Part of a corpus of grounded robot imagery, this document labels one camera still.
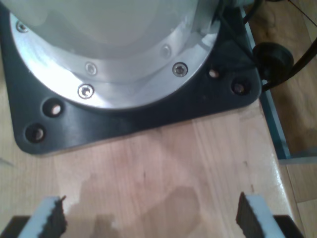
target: bolt hole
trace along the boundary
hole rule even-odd
[[[63,102],[56,98],[48,99],[44,102],[42,110],[47,117],[58,117],[64,110]]]
[[[251,84],[247,78],[235,78],[231,84],[231,90],[239,96],[249,94],[251,90]]]
[[[39,123],[32,124],[26,128],[25,136],[31,143],[39,143],[45,138],[45,128]]]
[[[209,70],[208,75],[211,78],[219,78],[219,72],[213,69]]]

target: countersunk screw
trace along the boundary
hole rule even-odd
[[[241,83],[235,83],[233,85],[233,91],[235,94],[243,95],[245,93],[244,85]]]
[[[97,67],[91,62],[86,63],[85,69],[89,75],[96,75],[97,74]]]
[[[28,28],[20,21],[17,21],[15,26],[16,29],[21,33],[26,33],[29,31]]]
[[[184,77],[187,74],[187,66],[184,63],[176,63],[173,66],[173,74],[177,77]]]
[[[89,84],[83,84],[78,89],[78,95],[82,99],[89,99],[94,94],[94,88]]]

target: cable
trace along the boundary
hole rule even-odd
[[[297,8],[297,10],[298,10],[298,11],[300,11],[300,12],[301,12],[301,13],[302,13],[305,17],[307,17],[307,19],[308,19],[309,21],[311,21],[311,23],[312,23],[312,24],[314,24],[314,26],[315,26],[315,27],[317,27],[317,24],[316,24],[316,23],[314,23],[314,21],[313,21],[313,20],[311,20],[311,19],[310,19],[310,17],[309,17],[309,16],[307,16],[307,14],[306,14],[306,13],[304,13],[304,12],[303,12],[303,11],[302,11],[299,7],[297,7],[297,6],[296,6],[296,5],[295,5],[295,4],[294,4],[291,0],[288,0],[288,1],[289,1],[291,4],[293,4],[293,6],[294,6],[294,7],[296,7],[296,8]]]
[[[262,91],[263,92],[267,91],[273,87],[276,87],[277,85],[281,83],[284,83],[285,81],[293,77],[295,74],[297,74],[299,71],[301,71],[316,55],[317,55],[317,38],[314,40],[314,42],[308,48],[308,50],[304,53],[304,55],[292,67],[290,73],[285,79],[278,82],[272,82],[272,83],[267,83],[263,85]]]
[[[243,17],[243,24],[246,24],[261,6],[263,0],[255,0],[251,10]]]

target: light wood tabletop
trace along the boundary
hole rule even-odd
[[[237,238],[242,191],[292,215],[259,101],[38,157],[14,142],[1,66],[0,231],[66,195],[64,238]]]

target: black rubber foot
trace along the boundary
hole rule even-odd
[[[261,79],[269,84],[283,81],[294,64],[293,55],[289,50],[277,43],[260,43],[253,48],[253,54],[260,65]]]

